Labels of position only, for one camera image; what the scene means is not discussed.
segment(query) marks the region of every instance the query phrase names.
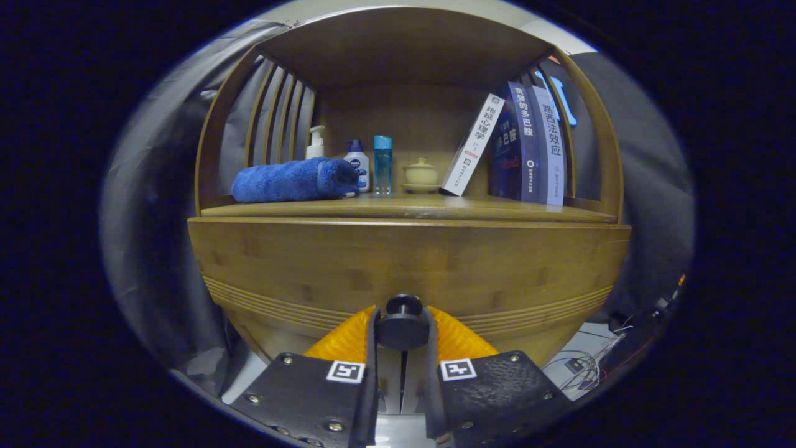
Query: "orange gripper part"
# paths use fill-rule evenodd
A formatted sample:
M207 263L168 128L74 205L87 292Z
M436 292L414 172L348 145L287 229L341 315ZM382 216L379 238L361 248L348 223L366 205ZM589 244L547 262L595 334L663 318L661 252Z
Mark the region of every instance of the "orange gripper part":
M375 305L354 314L315 343L304 356L329 361L365 363L365 345L368 343L368 322Z
M322 360L364 363L368 322L375 305L349 317L318 341L304 356ZM437 308L428 307L437 324L437 364L444 360L481 358L500 352L465 324Z
M455 317L432 306L428 310L437 323L437 364L442 361L500 354L495 347Z

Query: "white book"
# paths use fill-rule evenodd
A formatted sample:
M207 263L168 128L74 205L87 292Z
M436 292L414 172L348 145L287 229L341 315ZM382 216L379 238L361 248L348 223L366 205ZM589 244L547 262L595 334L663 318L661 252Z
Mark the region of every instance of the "white book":
M484 148L490 140L492 131L498 121L500 111L503 109L505 100L501 97L490 95L484 101L481 112L475 119L475 123L470 128L464 144L458 148L456 155L448 167L448 171L443 179L442 189L454 195L461 196L470 177L481 159Z

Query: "saucer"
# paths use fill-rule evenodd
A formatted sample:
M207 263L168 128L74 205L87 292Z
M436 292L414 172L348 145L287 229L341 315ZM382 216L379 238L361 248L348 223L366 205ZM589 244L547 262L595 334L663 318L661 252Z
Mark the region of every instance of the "saucer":
M402 183L400 185L404 190L413 193L434 193L441 187L441 185L430 185L427 183Z

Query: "wooden cabinet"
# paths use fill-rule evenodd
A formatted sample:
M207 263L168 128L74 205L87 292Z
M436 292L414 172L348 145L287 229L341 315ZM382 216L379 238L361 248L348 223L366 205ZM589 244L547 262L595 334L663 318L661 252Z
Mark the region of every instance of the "wooden cabinet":
M599 201L576 197L565 114L563 206L489 196L486 162L461 198L400 192L400 167L423 156L444 172L486 95L549 56L587 105L599 147ZM326 126L330 157L345 154L346 140L360 139L369 151L373 135L387 135L393 195L238 204L219 194L226 120L262 58L269 66L240 168L302 159L313 125ZM554 100L563 110L557 93ZM542 364L605 301L630 238L620 224L622 167L611 121L572 60L518 29L432 8L335 14L252 47L208 113L196 206L188 225L205 283L264 357L304 352L354 312L413 293L498 350L521 349Z

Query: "dark blue book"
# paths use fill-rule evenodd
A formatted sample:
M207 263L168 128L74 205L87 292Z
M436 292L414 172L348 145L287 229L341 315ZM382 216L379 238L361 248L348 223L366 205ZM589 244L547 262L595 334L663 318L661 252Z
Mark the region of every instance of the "dark blue book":
M539 154L542 143L525 87L508 82L505 104L492 133L490 195L541 202Z

